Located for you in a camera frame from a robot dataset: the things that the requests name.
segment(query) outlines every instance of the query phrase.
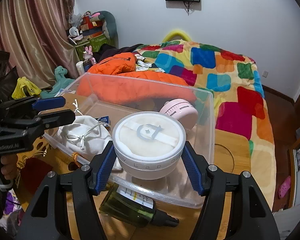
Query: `orange puffer jacket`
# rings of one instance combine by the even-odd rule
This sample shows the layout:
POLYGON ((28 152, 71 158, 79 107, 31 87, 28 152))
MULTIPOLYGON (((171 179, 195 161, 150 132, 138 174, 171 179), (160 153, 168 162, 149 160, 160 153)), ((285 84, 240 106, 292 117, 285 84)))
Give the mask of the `orange puffer jacket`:
POLYGON ((93 74, 116 75, 128 78, 89 75, 81 78, 77 94, 89 96, 92 93, 104 102, 124 105, 152 98, 182 98, 194 103, 196 96, 191 90, 180 86, 168 87, 166 84, 138 81, 132 78, 161 81, 188 86, 180 77, 154 71, 135 71, 136 57, 132 53, 121 53, 93 65, 88 72, 93 74))

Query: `finger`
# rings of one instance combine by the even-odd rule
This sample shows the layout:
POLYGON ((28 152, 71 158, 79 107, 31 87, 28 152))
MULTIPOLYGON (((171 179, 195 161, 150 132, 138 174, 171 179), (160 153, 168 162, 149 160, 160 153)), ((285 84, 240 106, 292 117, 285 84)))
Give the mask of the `finger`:
POLYGON ((12 171, 14 171, 16 169, 17 169, 17 166, 15 164, 4 165, 1 168, 1 173, 3 175, 7 175, 7 174, 9 174, 10 172, 12 172, 12 171))
POLYGON ((16 154, 1 156, 1 163, 3 165, 17 164, 17 161, 18 161, 18 156, 16 154))
POLYGON ((12 172, 6 174, 4 176, 5 179, 10 180, 10 179, 14 179, 17 176, 17 169, 13 170, 12 172))

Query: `wall socket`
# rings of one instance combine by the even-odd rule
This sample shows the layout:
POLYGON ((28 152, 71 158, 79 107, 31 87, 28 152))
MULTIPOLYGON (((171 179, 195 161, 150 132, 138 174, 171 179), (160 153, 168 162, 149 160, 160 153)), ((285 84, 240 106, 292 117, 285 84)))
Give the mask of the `wall socket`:
POLYGON ((263 71, 262 76, 267 77, 268 76, 268 71, 263 71))

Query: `wooden floor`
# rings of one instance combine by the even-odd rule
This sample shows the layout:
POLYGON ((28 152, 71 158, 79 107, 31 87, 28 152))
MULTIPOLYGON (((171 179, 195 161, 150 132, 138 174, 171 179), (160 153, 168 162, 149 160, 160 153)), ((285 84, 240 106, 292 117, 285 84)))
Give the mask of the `wooden floor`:
POLYGON ((277 163, 277 180, 272 211, 276 212, 288 205, 288 194, 283 199, 278 198, 278 189, 289 175, 288 149, 295 140, 296 129, 300 127, 293 105, 279 96, 265 91, 269 118, 272 125, 275 158, 277 163))

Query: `bed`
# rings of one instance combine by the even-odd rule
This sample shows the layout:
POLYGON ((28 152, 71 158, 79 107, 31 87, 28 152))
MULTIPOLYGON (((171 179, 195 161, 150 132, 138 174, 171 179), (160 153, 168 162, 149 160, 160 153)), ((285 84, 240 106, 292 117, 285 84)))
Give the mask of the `bed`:
POLYGON ((247 56, 192 41, 170 41, 137 48, 149 62, 214 96, 216 129, 246 138, 251 173, 270 208, 276 162, 274 138, 256 62, 247 56))

